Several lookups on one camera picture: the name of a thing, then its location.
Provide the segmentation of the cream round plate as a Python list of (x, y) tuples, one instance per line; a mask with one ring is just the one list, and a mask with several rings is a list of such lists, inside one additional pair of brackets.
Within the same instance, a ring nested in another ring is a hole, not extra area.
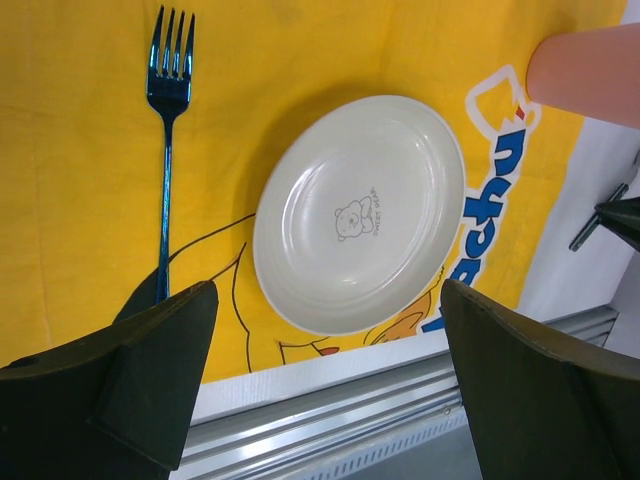
[(347, 103), (289, 147), (257, 208), (260, 289), (289, 324), (343, 336), (393, 318), (456, 239), (465, 166), (452, 129), (398, 95)]

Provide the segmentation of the silver spoon green handle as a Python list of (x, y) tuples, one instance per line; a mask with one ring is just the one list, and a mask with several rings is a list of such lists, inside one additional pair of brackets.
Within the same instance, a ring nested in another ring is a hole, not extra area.
[[(628, 184), (619, 184), (616, 189), (604, 200), (604, 203), (620, 200), (628, 190)], [(600, 222), (601, 220), (599, 214), (594, 212), (569, 244), (569, 250), (572, 252), (576, 252), (577, 250), (579, 250), (585, 243), (585, 241), (593, 234), (595, 229), (600, 225)]]

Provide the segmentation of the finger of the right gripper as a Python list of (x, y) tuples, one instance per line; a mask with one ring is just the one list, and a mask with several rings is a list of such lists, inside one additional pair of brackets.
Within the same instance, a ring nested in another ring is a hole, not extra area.
[(595, 206), (599, 223), (634, 250), (640, 250), (640, 198), (607, 201)]

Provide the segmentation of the blue metallic fork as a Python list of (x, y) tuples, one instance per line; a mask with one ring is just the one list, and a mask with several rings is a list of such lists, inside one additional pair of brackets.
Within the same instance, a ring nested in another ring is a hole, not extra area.
[(149, 53), (146, 98), (160, 116), (164, 132), (159, 260), (155, 302), (169, 297), (169, 237), (173, 161), (173, 126), (188, 109), (192, 95), (195, 20), (160, 8)]

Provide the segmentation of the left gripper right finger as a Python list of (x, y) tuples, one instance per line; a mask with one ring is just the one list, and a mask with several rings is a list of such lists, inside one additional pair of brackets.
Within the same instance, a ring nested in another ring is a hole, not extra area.
[(445, 281), (441, 306), (483, 478), (638, 478), (638, 359), (457, 280)]

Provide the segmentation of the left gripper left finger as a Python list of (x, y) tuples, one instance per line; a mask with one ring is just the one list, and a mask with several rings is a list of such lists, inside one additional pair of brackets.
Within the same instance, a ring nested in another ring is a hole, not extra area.
[(196, 283), (1, 369), (4, 479), (166, 479), (180, 464), (218, 291)]

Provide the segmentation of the pink plastic cup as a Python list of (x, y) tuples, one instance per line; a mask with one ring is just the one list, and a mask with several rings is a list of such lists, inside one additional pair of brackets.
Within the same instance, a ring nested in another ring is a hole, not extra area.
[(639, 24), (553, 35), (535, 49), (526, 90), (536, 103), (639, 127)]

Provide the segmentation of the yellow pikachu placemat cloth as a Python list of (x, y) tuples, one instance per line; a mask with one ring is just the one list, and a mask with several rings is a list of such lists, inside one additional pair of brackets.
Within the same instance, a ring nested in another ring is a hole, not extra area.
[[(216, 281), (204, 378), (326, 357), (412, 336), (438, 283), (364, 334), (314, 337), (275, 316), (253, 272), (253, 213), (273, 166), (314, 121), (399, 94), (434, 108), (490, 180), (490, 140), (466, 109), (530, 129), (496, 235), (472, 256), (474, 286), (510, 307), (546, 305), (538, 273), (583, 119), (533, 107), (528, 60), (545, 37), (620, 23), (627, 1), (5, 1), (1, 5), (1, 361), (108, 325), (156, 268), (163, 129), (145, 97), (159, 11), (194, 23), (189, 109), (174, 130), (171, 287)], [(508, 70), (508, 77), (500, 77)]]

